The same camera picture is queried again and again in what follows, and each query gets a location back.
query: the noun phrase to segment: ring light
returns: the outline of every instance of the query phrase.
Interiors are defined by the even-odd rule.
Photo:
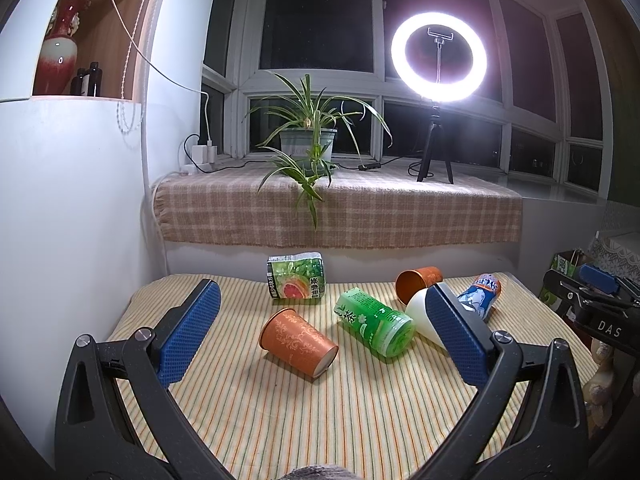
[[[427,25],[442,25],[452,28],[462,36],[471,48],[473,64],[469,74],[455,83],[434,83],[417,75],[406,59],[406,42],[411,35]],[[486,73],[486,52],[478,35],[465,22],[440,12],[424,12],[406,20],[394,35],[391,42],[391,59],[396,72],[407,86],[422,97],[437,102],[459,101],[475,92]]]

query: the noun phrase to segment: paper cup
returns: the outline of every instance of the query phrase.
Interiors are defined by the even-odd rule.
[[[287,364],[310,375],[321,375],[334,362],[338,345],[319,333],[292,308],[284,308],[265,323],[258,344]]]
[[[427,289],[419,290],[409,300],[409,304],[406,306],[404,313],[414,320],[415,329],[418,334],[425,336],[430,341],[436,343],[436,345],[444,348],[440,336],[436,332],[436,329],[431,324],[429,317],[427,316],[427,310],[425,307],[425,300],[427,298]]]
[[[405,270],[396,278],[396,296],[406,305],[416,292],[442,281],[438,267]]]

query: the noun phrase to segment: green tea bottle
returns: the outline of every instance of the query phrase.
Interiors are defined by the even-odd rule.
[[[397,356],[414,336],[414,321],[380,303],[359,288],[343,292],[334,312],[360,333],[365,343],[384,357]]]

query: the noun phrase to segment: window frame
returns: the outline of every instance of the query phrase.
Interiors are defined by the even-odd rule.
[[[511,57],[506,25],[499,0],[489,0],[489,4],[497,38],[502,102],[499,103],[488,98],[472,95],[460,102],[442,104],[442,109],[502,125],[500,168],[498,171],[502,171],[505,174],[517,174],[531,180],[566,184],[585,193],[597,194],[606,198],[609,192],[613,136],[609,79],[602,47],[586,3],[584,0],[580,0],[579,6],[564,9],[553,15],[545,15],[522,0],[514,1],[543,20],[556,95],[556,120],[548,120],[513,105]],[[249,121],[246,120],[250,106],[249,102],[252,98],[271,94],[287,94],[284,92],[283,85],[273,75],[266,70],[258,68],[265,8],[266,0],[235,0],[229,34],[226,73],[225,75],[219,74],[203,64],[203,82],[225,94],[224,146],[225,153],[233,158],[263,160],[271,158],[271,155],[267,153],[256,153],[249,150]],[[591,37],[591,46],[596,58],[603,108],[602,141],[571,136],[568,76],[557,20],[577,13],[583,15],[587,24]],[[309,73],[312,77],[312,91],[319,92],[327,87],[327,96],[348,94],[366,98],[372,100],[374,108],[382,113],[385,101],[413,106],[429,106],[429,102],[422,100],[401,80],[396,78],[385,80],[385,38],[383,27],[383,0],[372,0],[374,60],[374,71],[372,73],[325,69],[279,69],[274,70],[274,72],[293,80],[302,77],[305,73]],[[509,170],[512,128],[517,128],[556,143],[552,178]],[[602,150],[602,170],[598,192],[567,182],[570,144],[580,144]],[[388,157],[382,157],[382,151],[382,126],[377,121],[372,121],[370,158],[374,160],[388,159]],[[353,158],[353,155],[335,153],[334,157]],[[496,171],[496,169],[492,168],[482,168],[482,170],[485,169],[492,173]]]

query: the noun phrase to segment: metal bolt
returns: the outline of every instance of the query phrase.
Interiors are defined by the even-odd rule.
[[[558,339],[554,339],[554,346],[558,350],[567,350],[569,348],[569,343],[564,339],[558,338]]]
[[[151,330],[148,328],[139,328],[134,335],[136,341],[146,341],[151,338]]]
[[[87,346],[91,342],[91,336],[87,334],[81,335],[78,339],[76,339],[76,345],[80,348]]]
[[[494,332],[494,337],[495,337],[495,340],[498,343],[506,344],[506,343],[510,343],[511,341],[513,341],[513,337],[506,330],[496,330]]]

